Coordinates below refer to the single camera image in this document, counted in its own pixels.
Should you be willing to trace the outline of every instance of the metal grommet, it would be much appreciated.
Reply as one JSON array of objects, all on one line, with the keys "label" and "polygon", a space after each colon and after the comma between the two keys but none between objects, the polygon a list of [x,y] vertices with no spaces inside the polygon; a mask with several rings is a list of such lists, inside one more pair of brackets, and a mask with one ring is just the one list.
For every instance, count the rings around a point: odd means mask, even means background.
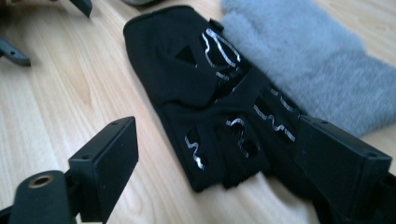
[{"label": "metal grommet", "polygon": [[53,175],[40,175],[29,182],[30,189],[38,189],[48,185],[53,180]]}]

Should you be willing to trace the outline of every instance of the black plastic bracket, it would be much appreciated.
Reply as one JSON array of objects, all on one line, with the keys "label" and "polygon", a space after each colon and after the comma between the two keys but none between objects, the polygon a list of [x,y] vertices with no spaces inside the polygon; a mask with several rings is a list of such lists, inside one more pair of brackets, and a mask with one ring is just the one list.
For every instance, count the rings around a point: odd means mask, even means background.
[{"label": "black plastic bracket", "polygon": [[70,169],[25,179],[14,204],[0,211],[0,224],[106,223],[137,164],[133,117],[108,124],[69,159]]}]

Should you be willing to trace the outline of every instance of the black fabric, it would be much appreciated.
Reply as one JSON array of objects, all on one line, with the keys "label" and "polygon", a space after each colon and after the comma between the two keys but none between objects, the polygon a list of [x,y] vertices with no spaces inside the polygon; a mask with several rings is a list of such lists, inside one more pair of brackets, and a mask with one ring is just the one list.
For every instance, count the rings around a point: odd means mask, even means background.
[{"label": "black fabric", "polygon": [[[219,182],[230,188],[262,171],[298,186],[291,190],[301,196],[320,198],[284,150],[296,134],[293,119],[261,114],[268,107],[275,110],[268,113],[297,119],[301,111],[289,111],[294,104],[275,95],[262,72],[220,35],[222,29],[191,7],[169,7],[132,19],[123,31],[130,61],[192,188]],[[274,130],[280,126],[286,128]]]}]

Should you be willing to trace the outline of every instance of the wooden floor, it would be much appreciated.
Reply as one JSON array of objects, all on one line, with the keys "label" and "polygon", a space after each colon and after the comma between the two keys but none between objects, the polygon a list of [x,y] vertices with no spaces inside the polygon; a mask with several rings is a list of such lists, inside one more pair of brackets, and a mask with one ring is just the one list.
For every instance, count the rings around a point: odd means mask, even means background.
[{"label": "wooden floor", "polygon": [[[317,2],[359,35],[371,55],[396,66],[394,0]],[[105,125],[135,116],[140,161],[108,223],[318,223],[310,202],[262,175],[227,191],[192,192],[128,61],[122,28],[129,19],[187,4],[220,20],[219,0],[93,4],[90,19],[69,1],[43,0],[12,4],[0,18],[0,36],[32,61],[20,67],[0,59],[0,209],[12,204],[24,178],[66,171],[67,159]],[[396,158],[396,124],[363,140]],[[396,175],[394,163],[391,172]]]}]

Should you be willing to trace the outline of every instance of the gray fabric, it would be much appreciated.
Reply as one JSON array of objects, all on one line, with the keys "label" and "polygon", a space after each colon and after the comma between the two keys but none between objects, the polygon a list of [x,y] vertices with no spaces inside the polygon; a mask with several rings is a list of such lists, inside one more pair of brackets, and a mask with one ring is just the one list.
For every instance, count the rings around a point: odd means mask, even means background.
[{"label": "gray fabric", "polygon": [[122,1],[131,5],[140,6],[140,5],[145,5],[149,2],[154,2],[156,0],[122,0]]},{"label": "gray fabric", "polygon": [[355,136],[396,121],[396,70],[309,0],[222,0],[225,37],[309,115]]}]

